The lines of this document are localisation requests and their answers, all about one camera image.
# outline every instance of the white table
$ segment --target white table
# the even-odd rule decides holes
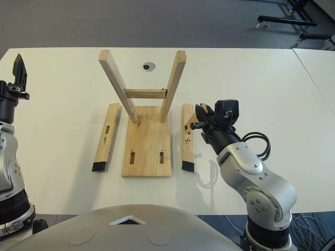
[[[294,49],[294,52],[335,114],[335,51]]]
[[[128,116],[122,111],[109,168],[92,173],[108,104],[119,102],[98,63],[101,48],[11,49],[0,61],[12,81],[20,53],[29,101],[15,111],[18,161],[37,213],[80,214],[126,203],[172,206],[193,214],[246,214],[241,197],[221,178],[216,155],[196,132],[196,173],[181,170],[182,103],[237,99],[237,132],[265,133],[266,164],[297,190],[293,212],[335,209],[335,116],[293,50],[186,49],[187,63],[171,108],[171,178],[122,178]],[[177,49],[111,48],[128,88],[166,87]],[[153,72],[142,69],[154,62]],[[159,105],[160,100],[135,100]],[[255,151],[263,143],[250,143]]]

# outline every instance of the handwritten mark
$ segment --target handwritten mark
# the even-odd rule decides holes
[[[187,140],[184,140],[184,141],[185,141],[185,145],[187,145],[188,142],[191,142],[191,140],[189,140],[188,137],[187,137]]]

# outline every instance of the gray carpet floor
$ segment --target gray carpet floor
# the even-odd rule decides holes
[[[261,25],[259,15],[287,17],[285,0],[0,0],[0,58],[29,47],[292,47],[302,32],[335,33],[314,4],[318,23]],[[299,47],[320,49],[323,41]]]

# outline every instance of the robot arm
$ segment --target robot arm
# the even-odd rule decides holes
[[[15,82],[0,81],[0,237],[29,224],[35,207],[29,203],[20,167],[16,161],[18,147],[14,136],[14,110],[19,99],[29,99],[27,72],[20,54],[13,67]]]
[[[215,111],[204,104],[196,105],[196,115],[199,122],[192,123],[191,129],[203,130],[205,142],[218,155],[223,179],[247,205],[247,239],[256,249],[291,249],[288,232],[296,191],[284,178],[271,172],[235,133],[238,101],[218,101]]]

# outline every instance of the wires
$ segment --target wires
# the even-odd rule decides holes
[[[258,154],[257,156],[259,158],[261,158],[262,161],[267,160],[270,157],[270,152],[271,152],[270,140],[263,133],[249,132],[242,138],[242,141],[246,142],[247,140],[254,139],[254,138],[263,139],[266,142],[266,148],[265,148],[264,152],[261,153],[261,154]]]
[[[228,223],[238,232],[238,233],[240,233],[240,234],[242,234],[243,235],[243,232],[237,227],[237,226],[235,226],[229,219],[228,219],[228,217],[226,216],[226,215],[224,215],[225,216],[225,218],[226,218],[226,220],[228,221]]]
[[[331,228],[322,222],[318,213],[315,217],[303,213],[294,214],[291,233],[297,240],[297,247],[303,251],[320,250],[329,240],[328,233],[333,235]]]

